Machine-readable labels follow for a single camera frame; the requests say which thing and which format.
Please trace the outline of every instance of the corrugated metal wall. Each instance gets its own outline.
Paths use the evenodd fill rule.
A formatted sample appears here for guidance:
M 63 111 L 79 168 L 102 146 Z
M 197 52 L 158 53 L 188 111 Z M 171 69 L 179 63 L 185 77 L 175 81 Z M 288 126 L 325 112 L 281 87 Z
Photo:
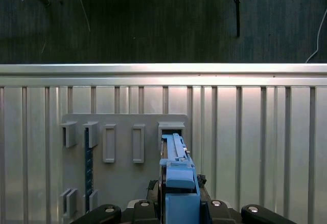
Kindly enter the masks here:
M 157 85 L 159 74 L 154 86 L 70 86 L 68 77 L 67 86 L 16 86 L 19 77 L 9 78 L 12 86 L 0 78 L 1 223 L 61 221 L 66 113 L 186 114 L 212 197 L 236 209 L 264 205 L 296 223 L 327 219 L 325 86 Z

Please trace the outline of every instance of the blue object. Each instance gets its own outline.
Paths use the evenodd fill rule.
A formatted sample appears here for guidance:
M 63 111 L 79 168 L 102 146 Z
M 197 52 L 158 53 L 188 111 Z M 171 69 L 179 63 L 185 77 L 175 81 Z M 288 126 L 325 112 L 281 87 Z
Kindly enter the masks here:
M 194 163 L 186 153 L 186 145 L 180 135 L 163 135 L 162 139 L 167 141 L 168 158 L 160 160 L 160 165 L 167 168 L 167 190 L 190 189 L 193 192 L 166 193 L 166 224 L 199 224 L 200 190 Z

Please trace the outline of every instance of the gray bracket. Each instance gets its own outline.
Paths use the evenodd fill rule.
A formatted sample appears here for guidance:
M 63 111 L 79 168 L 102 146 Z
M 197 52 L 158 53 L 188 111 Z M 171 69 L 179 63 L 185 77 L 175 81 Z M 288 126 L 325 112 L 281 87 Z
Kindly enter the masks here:
M 70 219 L 77 211 L 77 189 L 67 189 L 61 195 L 63 218 Z
M 60 124 L 60 127 L 62 131 L 63 145 L 67 148 L 76 145 L 76 122 L 67 121 Z
M 99 199 L 98 199 L 99 191 L 95 190 L 90 195 L 90 211 L 96 209 L 99 206 Z M 85 195 L 83 195 L 83 214 L 85 213 Z
M 169 133 L 177 132 L 180 136 L 186 137 L 185 124 L 183 122 L 159 122 L 158 126 L 158 149 L 161 150 L 161 137 L 165 134 L 165 131 Z
M 98 144 L 98 122 L 87 122 L 83 124 L 83 128 L 88 128 L 88 146 L 95 147 Z

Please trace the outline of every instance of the metal panel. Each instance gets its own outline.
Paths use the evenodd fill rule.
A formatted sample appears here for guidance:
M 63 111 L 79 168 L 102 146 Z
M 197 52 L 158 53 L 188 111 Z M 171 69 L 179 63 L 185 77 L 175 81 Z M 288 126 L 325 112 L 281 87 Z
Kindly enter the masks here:
M 261 89 L 242 88 L 241 206 L 259 203 Z
M 285 176 L 285 116 L 286 116 L 286 89 L 276 88 L 275 124 L 276 124 L 276 156 L 275 156 L 275 198 L 274 211 L 284 214 L 284 176 Z
M 97 87 L 96 112 L 114 113 L 114 87 Z
M 291 141 L 289 217 L 296 223 L 308 219 L 310 89 L 291 88 Z
M 316 89 L 316 131 L 314 159 L 314 223 L 324 223 L 327 220 L 326 186 L 327 186 L 327 88 Z
M 163 112 L 162 87 L 144 88 L 144 113 L 162 114 Z
M 138 114 L 138 107 L 139 107 L 138 87 L 131 87 L 129 90 L 130 90 L 129 113 Z
M 67 113 L 67 87 L 51 87 L 49 90 L 49 155 L 50 155 L 50 214 L 51 221 L 59 222 L 62 215 L 62 148 L 59 124 Z
M 218 88 L 216 198 L 236 205 L 236 87 Z
M 6 221 L 5 207 L 5 101 L 4 88 L 0 87 L 0 223 Z
M 202 88 L 192 91 L 192 159 L 198 174 L 202 174 Z
M 299 224 L 327 218 L 327 65 L 6 65 L 0 75 L 5 131 L 0 210 L 7 221 L 61 222 L 61 117 L 115 109 L 188 115 L 197 173 L 206 174 L 213 196 L 233 207 L 261 203 Z M 309 86 L 317 87 L 316 97 Z M 102 144 L 94 147 L 94 158 L 102 158 Z M 115 164 L 105 167 L 114 170 Z M 34 191 L 37 179 L 41 187 Z
M 119 88 L 119 113 L 129 113 L 129 91 L 128 87 Z
M 168 88 L 168 113 L 170 114 L 188 114 L 188 88 L 187 87 L 169 87 Z
M 216 141 L 213 136 L 213 88 L 204 87 L 202 96 L 202 173 L 206 176 L 206 189 L 216 195 Z
M 73 113 L 91 112 L 91 87 L 73 87 Z
M 24 219 L 22 88 L 4 90 L 6 221 L 18 221 Z
M 46 151 L 44 88 L 27 88 L 29 221 L 46 221 Z
M 265 134 L 265 161 L 264 161 L 264 206 L 274 210 L 275 204 L 275 156 L 276 156 L 276 88 L 268 87 L 265 93 L 266 97 L 266 134 Z

